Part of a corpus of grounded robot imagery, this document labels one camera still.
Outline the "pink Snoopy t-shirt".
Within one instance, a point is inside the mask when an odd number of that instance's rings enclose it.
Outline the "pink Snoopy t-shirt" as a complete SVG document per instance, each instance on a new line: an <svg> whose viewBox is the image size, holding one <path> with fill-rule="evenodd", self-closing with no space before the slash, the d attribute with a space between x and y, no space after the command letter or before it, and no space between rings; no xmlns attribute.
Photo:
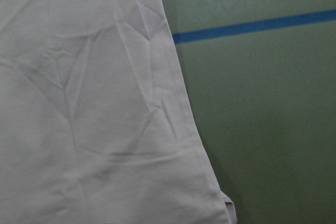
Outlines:
<svg viewBox="0 0 336 224"><path fill-rule="evenodd" d="M1 0L1 223L236 223L162 0Z"/></svg>

